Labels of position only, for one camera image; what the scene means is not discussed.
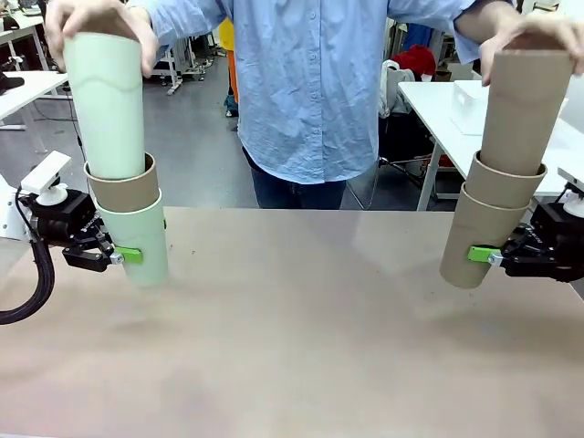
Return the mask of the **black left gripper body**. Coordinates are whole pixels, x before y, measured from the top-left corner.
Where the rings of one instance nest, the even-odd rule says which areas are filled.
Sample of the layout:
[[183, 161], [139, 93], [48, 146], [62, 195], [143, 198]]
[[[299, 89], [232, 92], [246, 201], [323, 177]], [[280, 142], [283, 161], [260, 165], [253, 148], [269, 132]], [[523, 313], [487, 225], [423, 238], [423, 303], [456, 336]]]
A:
[[36, 234], [47, 244], [81, 249], [99, 246], [96, 233], [100, 223], [95, 223], [97, 209], [88, 193], [67, 189], [66, 199], [56, 205], [44, 206], [38, 195], [30, 195], [28, 207], [31, 224]]

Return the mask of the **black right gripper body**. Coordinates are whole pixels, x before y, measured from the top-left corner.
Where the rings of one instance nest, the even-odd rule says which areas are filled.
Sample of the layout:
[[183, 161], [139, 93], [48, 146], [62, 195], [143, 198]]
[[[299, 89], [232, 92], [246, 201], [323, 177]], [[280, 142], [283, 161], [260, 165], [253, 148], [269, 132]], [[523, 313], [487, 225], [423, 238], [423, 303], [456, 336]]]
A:
[[563, 203], [539, 204], [530, 224], [557, 256], [583, 256], [583, 219], [568, 213]]

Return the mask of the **person's left hand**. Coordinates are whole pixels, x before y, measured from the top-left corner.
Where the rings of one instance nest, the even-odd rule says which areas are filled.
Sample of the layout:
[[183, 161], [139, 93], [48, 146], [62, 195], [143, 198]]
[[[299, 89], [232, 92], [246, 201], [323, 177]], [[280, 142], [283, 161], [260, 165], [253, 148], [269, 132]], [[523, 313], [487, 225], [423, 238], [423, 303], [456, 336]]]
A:
[[566, 16], [525, 16], [497, 30], [480, 47], [484, 86], [490, 84], [495, 54], [504, 49], [565, 50], [573, 64], [572, 74], [583, 75], [583, 23]]

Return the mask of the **person's right hand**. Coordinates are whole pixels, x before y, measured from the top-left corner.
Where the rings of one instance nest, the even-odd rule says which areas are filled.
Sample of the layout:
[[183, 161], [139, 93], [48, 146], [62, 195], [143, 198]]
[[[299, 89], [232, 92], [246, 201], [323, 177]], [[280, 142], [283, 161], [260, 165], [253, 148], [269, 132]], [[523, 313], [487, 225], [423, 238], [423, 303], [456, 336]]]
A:
[[125, 6], [121, 1], [49, 1], [45, 15], [45, 34], [49, 52], [60, 72], [66, 71], [66, 39], [79, 32], [126, 37], [141, 45], [141, 72], [151, 76], [159, 48], [151, 17], [140, 6]]

